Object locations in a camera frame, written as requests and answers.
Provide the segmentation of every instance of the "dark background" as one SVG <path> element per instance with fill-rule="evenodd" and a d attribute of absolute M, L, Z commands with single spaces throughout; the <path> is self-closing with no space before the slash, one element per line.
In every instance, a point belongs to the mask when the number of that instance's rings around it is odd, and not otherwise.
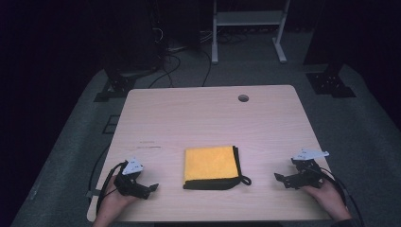
<path fill-rule="evenodd" d="M 103 68 L 104 43 L 93 15 L 93 2 L 0 3 L 2 226 L 12 222 L 80 94 Z M 190 34 L 197 33 L 191 23 L 182 26 L 187 32 L 177 29 L 182 19 L 172 14 L 198 23 L 197 29 L 211 28 L 212 1 L 168 2 L 175 12 L 171 13 L 169 7 L 160 12 L 167 35 L 193 43 Z M 238 9 L 264 4 L 233 2 Z M 232 2 L 223 1 L 223 8 L 227 6 L 224 4 Z M 395 0 L 292 1 L 286 30 L 300 32 L 316 27 L 305 64 L 327 63 L 335 51 L 363 76 L 401 128 L 399 7 Z"/>

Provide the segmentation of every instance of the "hand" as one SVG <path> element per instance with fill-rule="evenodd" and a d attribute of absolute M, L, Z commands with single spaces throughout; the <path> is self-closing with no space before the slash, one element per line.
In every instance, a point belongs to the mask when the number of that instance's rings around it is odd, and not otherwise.
<path fill-rule="evenodd" d="M 326 179 L 323 179 L 321 188 L 303 186 L 302 189 L 315 198 L 334 221 L 339 222 L 352 218 L 336 187 Z"/>
<path fill-rule="evenodd" d="M 116 190 L 114 179 L 115 176 L 110 178 L 105 193 L 107 196 L 103 199 L 103 202 L 100 205 L 97 217 L 92 225 L 93 227 L 109 226 L 116 218 L 118 218 L 128 205 L 139 200 L 133 196 L 121 195 L 118 190 Z"/>

